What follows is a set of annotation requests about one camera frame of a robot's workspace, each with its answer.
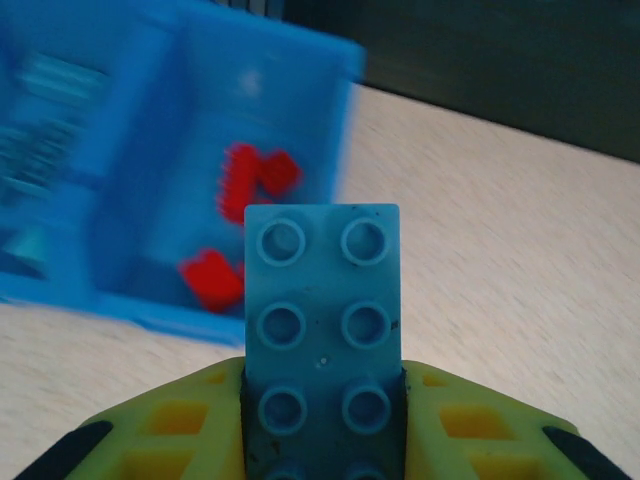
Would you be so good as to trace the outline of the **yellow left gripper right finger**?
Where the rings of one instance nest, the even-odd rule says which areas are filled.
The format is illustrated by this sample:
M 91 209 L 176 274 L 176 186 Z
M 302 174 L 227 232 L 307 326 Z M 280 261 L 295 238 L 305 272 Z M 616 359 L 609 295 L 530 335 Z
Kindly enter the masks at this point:
M 569 421 L 406 360 L 408 479 L 625 479 Z

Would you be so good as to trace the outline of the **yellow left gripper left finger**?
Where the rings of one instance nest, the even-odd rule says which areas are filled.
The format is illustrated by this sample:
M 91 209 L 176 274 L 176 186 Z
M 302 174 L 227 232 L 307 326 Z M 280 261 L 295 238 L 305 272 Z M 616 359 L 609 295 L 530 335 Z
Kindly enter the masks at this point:
M 243 479 L 241 374 L 229 358 L 68 432 L 21 479 Z

